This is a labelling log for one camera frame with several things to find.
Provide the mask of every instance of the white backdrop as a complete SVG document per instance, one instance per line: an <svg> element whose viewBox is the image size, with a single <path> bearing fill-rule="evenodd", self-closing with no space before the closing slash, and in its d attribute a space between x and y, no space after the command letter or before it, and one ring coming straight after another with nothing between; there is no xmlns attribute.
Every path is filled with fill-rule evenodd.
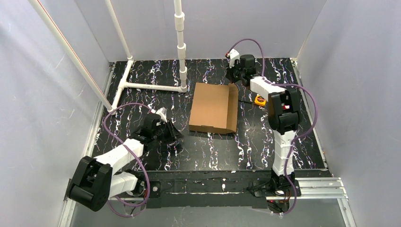
<svg viewBox="0 0 401 227"><path fill-rule="evenodd" d="M75 0L109 61L126 61L103 0ZM297 57L326 0L183 0L188 59L224 58L241 38L267 57ZM113 0L135 60L177 59L173 0ZM260 57L254 44L238 47Z"/></svg>
<svg viewBox="0 0 401 227"><path fill-rule="evenodd" d="M298 57L329 169L363 227L401 226L401 2L385 2L328 0Z"/></svg>
<svg viewBox="0 0 401 227"><path fill-rule="evenodd" d="M100 87L108 62L73 0L42 0ZM57 226L97 96L27 0L0 0L0 226Z"/></svg>

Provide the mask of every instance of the black marbled table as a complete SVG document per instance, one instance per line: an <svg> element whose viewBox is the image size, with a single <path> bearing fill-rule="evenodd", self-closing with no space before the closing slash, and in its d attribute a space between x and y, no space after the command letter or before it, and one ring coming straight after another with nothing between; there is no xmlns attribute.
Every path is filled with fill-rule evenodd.
<svg viewBox="0 0 401 227"><path fill-rule="evenodd" d="M258 71L261 71L261 60ZM166 107L167 117L184 135L180 146L169 147L154 142L149 151L142 156L143 164L150 171L218 171L218 170L270 170L274 159L274 137L267 122L264 107L251 103L238 104L237 133L219 135L188 130L192 97L196 82L210 84L228 84L225 79L226 59L187 60L188 92L166 92L155 90L125 89L120 105L138 102L154 109ZM117 62L107 96L113 101L118 83L122 77L126 62ZM177 86L179 84L178 61L136 61L128 77L129 82ZM278 83L297 83L291 61L284 59L266 59L265 76ZM238 85L239 99L251 102L255 94ZM301 100L302 122L300 131L307 130L311 123L303 100ZM141 107L126 107L107 123L111 131L123 140L129 135L129 129L135 128L143 120L147 111ZM100 125L93 156L101 155L118 145ZM325 168L315 136L311 134L296 142L294 149L294 167L298 169ZM128 168L137 169L132 163Z"/></svg>

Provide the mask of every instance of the white pvc pipe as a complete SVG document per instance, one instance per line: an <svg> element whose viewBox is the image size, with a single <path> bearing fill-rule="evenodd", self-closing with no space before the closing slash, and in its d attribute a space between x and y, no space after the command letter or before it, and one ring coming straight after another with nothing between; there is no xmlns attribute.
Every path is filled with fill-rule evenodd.
<svg viewBox="0 0 401 227"><path fill-rule="evenodd" d="M177 31L177 41L178 41L178 47L184 46L184 32Z"/></svg>
<svg viewBox="0 0 401 227"><path fill-rule="evenodd" d="M181 8L181 0L174 0L174 10L175 14L181 15L183 9Z"/></svg>
<svg viewBox="0 0 401 227"><path fill-rule="evenodd" d="M117 30L118 37L120 38L120 41L121 41L122 47L124 48L125 54L127 55L127 58L130 60L130 59L132 59L132 54L128 48L127 42L125 41L124 34L122 33L122 30L120 27L120 23L118 23L118 19L114 12L112 2L110 0L105 0L105 2L106 2L107 8L109 9L110 16L112 17L114 27Z"/></svg>
<svg viewBox="0 0 401 227"><path fill-rule="evenodd" d="M139 89L151 89L151 90L162 90L162 91L180 91L181 87L172 86L162 86L162 85L152 85L152 84L135 84L135 83L125 83L125 87L139 88Z"/></svg>
<svg viewBox="0 0 401 227"><path fill-rule="evenodd" d="M112 105L113 110L117 108L118 102L120 101L121 98L122 91L125 88L125 83L127 83L128 74L130 73L133 64L134 64L133 60L129 60L127 62L127 67L125 67L124 74L122 75L120 83L118 84L117 92L115 93Z"/></svg>
<svg viewBox="0 0 401 227"><path fill-rule="evenodd" d="M184 43L184 34L183 34L185 14L183 13L181 0L174 0L174 10L175 10L175 15L174 15L175 30L177 31L177 42L178 42L177 52L178 52L178 59L180 60L180 80L181 80L180 89L183 92L186 92L188 90L188 87L186 85L187 68L185 66L186 45Z"/></svg>
<svg viewBox="0 0 401 227"><path fill-rule="evenodd" d="M62 45L65 53L69 56L71 61L74 65L78 68L79 72L83 75L87 83L90 85L92 90L96 93L97 97L102 101L103 105L107 108L108 111L112 110L112 106L110 105L109 101L107 100L106 96L103 94L102 90L99 86L95 83L93 78L91 77L88 70L85 68L84 64L81 62L75 51L72 49L70 44L68 43L67 39L62 34L61 30L57 27L56 23L47 13L46 9L41 4L40 0L29 0L33 8L42 18L43 22L47 25L50 31L53 33L54 37L59 41Z"/></svg>

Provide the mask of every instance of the open cardboard box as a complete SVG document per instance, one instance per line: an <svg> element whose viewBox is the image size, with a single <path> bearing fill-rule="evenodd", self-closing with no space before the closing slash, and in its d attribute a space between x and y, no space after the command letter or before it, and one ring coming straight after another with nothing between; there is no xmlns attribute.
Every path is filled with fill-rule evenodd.
<svg viewBox="0 0 401 227"><path fill-rule="evenodd" d="M238 88L235 84L196 83L189 130L227 134L236 132Z"/></svg>

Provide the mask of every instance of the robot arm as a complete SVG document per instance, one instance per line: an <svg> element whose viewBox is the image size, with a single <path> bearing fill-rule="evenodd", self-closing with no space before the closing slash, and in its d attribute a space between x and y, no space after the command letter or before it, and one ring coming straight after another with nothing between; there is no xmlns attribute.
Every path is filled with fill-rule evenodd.
<svg viewBox="0 0 401 227"><path fill-rule="evenodd" d="M149 113L143 125L131 132L123 144L97 157L83 157L67 187L66 196L93 211L100 210L107 200L123 192L133 191L138 182L137 176L117 171L141 157L147 145L154 140L168 144L177 143L183 136L166 118L166 109Z"/></svg>
<svg viewBox="0 0 401 227"><path fill-rule="evenodd" d="M274 131L275 140L275 157L269 190L273 192L288 190L291 185L284 176L284 166L301 119L298 92L293 88L284 89L270 84L265 78L257 75L253 55L239 56L239 53L232 49L226 57L229 60L226 77L230 82L241 80L244 87L259 94L268 102L268 120ZM294 182L292 157L291 154L287 164L287 174Z"/></svg>

